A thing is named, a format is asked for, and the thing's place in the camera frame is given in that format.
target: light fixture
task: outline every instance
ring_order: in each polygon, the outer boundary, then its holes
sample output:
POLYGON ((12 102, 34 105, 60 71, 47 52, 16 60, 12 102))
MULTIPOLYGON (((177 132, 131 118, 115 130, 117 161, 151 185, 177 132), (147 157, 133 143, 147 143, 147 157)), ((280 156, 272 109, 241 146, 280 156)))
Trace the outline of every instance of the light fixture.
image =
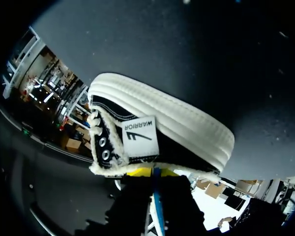
POLYGON ((44 99, 44 103, 46 103, 52 96, 54 95, 54 93, 50 93, 45 99, 44 99))

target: cardboard box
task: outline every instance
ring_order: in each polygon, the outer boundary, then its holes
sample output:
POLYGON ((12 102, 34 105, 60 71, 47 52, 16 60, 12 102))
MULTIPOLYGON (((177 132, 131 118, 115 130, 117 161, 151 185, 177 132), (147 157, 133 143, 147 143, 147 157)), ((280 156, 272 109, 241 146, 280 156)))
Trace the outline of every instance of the cardboard box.
POLYGON ((214 183, 210 183, 210 185, 206 188, 206 194, 217 199, 217 197, 223 192, 225 184, 220 184, 219 186, 214 185, 214 183))
POLYGON ((81 145, 81 141, 78 141, 78 140, 74 140, 74 139, 69 139, 68 142, 67 142, 67 145, 66 147, 67 148, 75 148, 75 149, 78 149, 81 145))
POLYGON ((86 146, 88 149, 92 150, 89 142, 85 143, 84 146, 86 146))
POLYGON ((67 147, 67 151, 73 152, 73 153, 79 153, 80 151, 76 148, 67 147))
POLYGON ((210 184, 210 181, 202 183, 201 180, 198 180, 196 186, 198 188, 201 188, 201 189, 205 190, 208 187, 209 184, 210 184))
POLYGON ((87 129, 78 126, 76 130, 83 134, 83 139, 90 141, 89 131, 87 129))
POLYGON ((90 135, 89 135, 89 132, 88 132, 87 134, 84 134, 84 135, 83 135, 83 138, 84 138, 85 140, 90 141, 90 135))
POLYGON ((81 134, 84 134, 84 135, 89 133, 88 130, 86 130, 86 129, 82 128, 82 127, 79 127, 79 126, 75 130, 80 132, 81 134))

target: white wall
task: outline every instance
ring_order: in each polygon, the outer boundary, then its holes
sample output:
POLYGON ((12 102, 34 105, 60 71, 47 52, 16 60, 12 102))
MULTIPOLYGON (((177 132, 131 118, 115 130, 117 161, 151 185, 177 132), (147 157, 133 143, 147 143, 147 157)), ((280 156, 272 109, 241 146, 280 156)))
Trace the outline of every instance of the white wall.
POLYGON ((194 200, 196 201, 199 209, 205 214, 204 226, 206 230, 211 230, 217 227, 218 222, 225 217, 238 217, 243 213, 243 211, 248 206, 250 198, 247 198, 244 205, 240 211, 237 211, 231 208, 228 205, 225 205, 224 199, 217 198, 214 199, 209 195, 205 194, 205 190, 202 190, 198 187, 195 188, 195 191, 192 193, 194 200))

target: white stitching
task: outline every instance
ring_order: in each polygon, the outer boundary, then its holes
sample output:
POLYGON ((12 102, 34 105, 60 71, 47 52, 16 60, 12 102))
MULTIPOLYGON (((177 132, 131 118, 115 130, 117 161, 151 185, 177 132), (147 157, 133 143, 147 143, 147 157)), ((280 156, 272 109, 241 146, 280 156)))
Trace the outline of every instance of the white stitching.
POLYGON ((93 102, 92 105, 94 106, 103 106, 106 108, 106 110, 109 110, 111 113, 113 113, 116 117, 120 118, 120 119, 124 119, 125 117, 135 117, 135 115, 131 114, 131 115, 127 115, 127 116, 122 116, 122 115, 119 115, 117 114, 116 112, 114 112, 112 109, 110 109, 107 105, 105 105, 104 103, 101 103, 101 102, 93 102))

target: dark floor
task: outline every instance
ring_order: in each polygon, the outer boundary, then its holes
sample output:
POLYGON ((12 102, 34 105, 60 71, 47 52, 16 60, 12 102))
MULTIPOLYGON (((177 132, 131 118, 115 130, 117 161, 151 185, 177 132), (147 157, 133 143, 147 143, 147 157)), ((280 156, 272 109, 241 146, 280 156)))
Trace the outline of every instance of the dark floor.
POLYGON ((95 176, 89 163, 67 162, 17 131, 1 114, 0 162, 16 206, 41 232, 30 213, 31 203, 37 202, 57 225, 73 234, 85 228, 87 219, 104 223, 105 211, 113 203, 108 195, 118 192, 112 180, 95 176))

